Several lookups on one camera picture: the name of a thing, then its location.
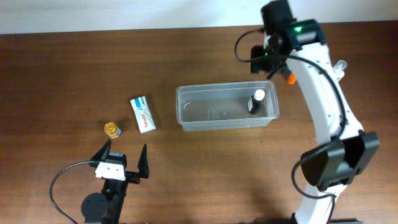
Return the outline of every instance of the plastic container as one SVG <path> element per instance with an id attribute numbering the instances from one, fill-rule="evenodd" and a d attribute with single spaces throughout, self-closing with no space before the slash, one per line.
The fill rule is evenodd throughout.
<path id="1" fill-rule="evenodd" d="M 266 96 L 256 114 L 248 101 L 256 90 Z M 279 116 L 275 85 L 270 81 L 180 86 L 176 90 L 177 121 L 186 131 L 267 126 Z"/>

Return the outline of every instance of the bottle label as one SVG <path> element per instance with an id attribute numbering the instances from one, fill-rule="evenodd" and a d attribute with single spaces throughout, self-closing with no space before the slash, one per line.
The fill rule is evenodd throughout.
<path id="1" fill-rule="evenodd" d="M 250 97 L 250 100 L 249 100 L 249 103 L 248 103 L 248 108 L 249 108 L 249 111 L 251 111 L 251 109 L 253 108 L 253 102 L 252 102 L 251 97 Z"/>

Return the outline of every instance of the white wall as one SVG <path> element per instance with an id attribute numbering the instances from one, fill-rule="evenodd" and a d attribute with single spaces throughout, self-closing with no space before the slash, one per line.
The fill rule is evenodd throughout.
<path id="1" fill-rule="evenodd" d="M 0 34 L 262 24 L 268 0 L 0 0 Z M 398 19 L 397 0 L 290 0 L 299 20 Z"/>

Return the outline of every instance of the wooden table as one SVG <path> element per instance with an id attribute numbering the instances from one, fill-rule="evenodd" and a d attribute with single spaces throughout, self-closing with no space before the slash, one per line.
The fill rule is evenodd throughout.
<path id="1" fill-rule="evenodd" d="M 341 87 L 365 130 L 381 146 L 333 216 L 367 224 L 398 222 L 398 22 L 322 25 L 333 63 L 348 63 Z M 253 27 L 0 35 L 1 223 L 68 223 L 49 200 L 65 166 L 105 143 L 103 126 L 122 129 L 112 151 L 136 171 L 148 145 L 150 178 L 130 185 L 124 223 L 238 223 L 288 218 L 302 196 L 290 181 L 301 153 L 315 147 L 310 113 L 297 84 L 273 78 L 280 116 L 265 128 L 185 132 L 175 90 L 183 85 L 265 80 L 234 58 Z M 239 46 L 248 57 L 262 36 Z M 157 129 L 140 134 L 129 100 L 146 95 Z M 300 186 L 304 179 L 298 172 Z M 54 197 L 83 222 L 82 200 L 102 189 L 94 168 L 62 175 Z"/>

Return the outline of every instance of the white bottle cap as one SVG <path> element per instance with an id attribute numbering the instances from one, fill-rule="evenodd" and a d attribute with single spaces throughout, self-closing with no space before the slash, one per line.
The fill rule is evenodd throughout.
<path id="1" fill-rule="evenodd" d="M 262 99 L 264 99 L 265 96 L 266 96 L 266 93 L 264 92 L 264 90 L 257 90 L 254 93 L 254 99 L 257 101 L 261 101 Z"/>

